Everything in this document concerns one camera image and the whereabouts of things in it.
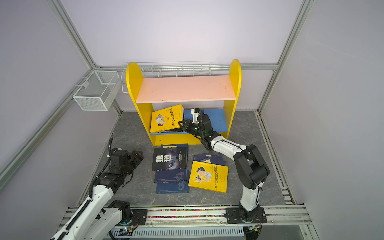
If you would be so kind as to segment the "black wolf book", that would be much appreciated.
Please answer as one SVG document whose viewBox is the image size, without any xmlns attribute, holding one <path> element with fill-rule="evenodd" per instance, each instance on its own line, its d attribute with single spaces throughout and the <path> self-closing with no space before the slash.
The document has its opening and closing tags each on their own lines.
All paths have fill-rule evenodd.
<svg viewBox="0 0 384 240">
<path fill-rule="evenodd" d="M 153 154 L 152 171 L 168 171 L 187 168 L 186 147 L 155 148 Z"/>
</svg>

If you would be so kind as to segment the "black book orange title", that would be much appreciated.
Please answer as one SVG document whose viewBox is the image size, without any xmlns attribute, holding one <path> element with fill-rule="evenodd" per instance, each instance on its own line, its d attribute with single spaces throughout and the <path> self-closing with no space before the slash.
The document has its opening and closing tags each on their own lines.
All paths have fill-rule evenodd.
<svg viewBox="0 0 384 240">
<path fill-rule="evenodd" d="M 181 128 L 171 129 L 171 130 L 165 130 L 158 132 L 158 134 L 168 134 L 168 133 L 182 133 L 183 130 Z"/>
</svg>

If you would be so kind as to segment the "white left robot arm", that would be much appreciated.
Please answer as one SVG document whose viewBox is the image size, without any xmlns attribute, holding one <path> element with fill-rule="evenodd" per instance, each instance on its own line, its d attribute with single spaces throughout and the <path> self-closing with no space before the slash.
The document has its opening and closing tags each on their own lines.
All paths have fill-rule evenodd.
<svg viewBox="0 0 384 240">
<path fill-rule="evenodd" d="M 85 201 L 54 234 L 53 240 L 102 240 L 113 235 L 116 225 L 129 225 L 134 221 L 129 202 L 113 201 L 106 209 L 104 207 L 126 184 L 125 178 L 133 175 L 144 159 L 143 152 L 114 148 L 109 150 L 108 158 L 104 172 L 92 181 Z"/>
</svg>

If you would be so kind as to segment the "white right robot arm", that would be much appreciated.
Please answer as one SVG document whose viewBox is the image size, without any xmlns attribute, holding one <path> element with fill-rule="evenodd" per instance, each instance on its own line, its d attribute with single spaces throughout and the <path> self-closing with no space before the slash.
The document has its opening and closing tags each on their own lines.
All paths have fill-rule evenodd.
<svg viewBox="0 0 384 240">
<path fill-rule="evenodd" d="M 270 174 L 265 159 L 255 145 L 234 143 L 214 131 L 209 116 L 199 108 L 191 110 L 192 119 L 179 122 L 182 130 L 200 140 L 205 149 L 218 152 L 234 161 L 238 177 L 243 184 L 239 208 L 251 214 L 259 208 L 259 193 Z"/>
</svg>

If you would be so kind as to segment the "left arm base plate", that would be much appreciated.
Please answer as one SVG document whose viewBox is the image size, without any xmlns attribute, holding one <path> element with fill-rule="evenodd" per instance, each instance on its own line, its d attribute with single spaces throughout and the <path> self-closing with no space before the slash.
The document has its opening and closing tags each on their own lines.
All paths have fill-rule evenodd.
<svg viewBox="0 0 384 240">
<path fill-rule="evenodd" d="M 147 220 L 147 209 L 130 209 L 123 211 L 122 220 L 120 221 L 121 226 L 143 226 Z"/>
</svg>

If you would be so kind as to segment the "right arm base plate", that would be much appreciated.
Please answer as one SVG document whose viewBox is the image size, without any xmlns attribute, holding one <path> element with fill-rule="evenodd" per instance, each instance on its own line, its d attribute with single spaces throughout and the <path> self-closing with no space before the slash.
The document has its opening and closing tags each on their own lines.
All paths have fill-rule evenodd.
<svg viewBox="0 0 384 240">
<path fill-rule="evenodd" d="M 226 208 L 224 217 L 228 224 L 264 224 L 267 223 L 267 217 L 264 208 L 256 207 L 247 212 L 242 206 Z"/>
</svg>

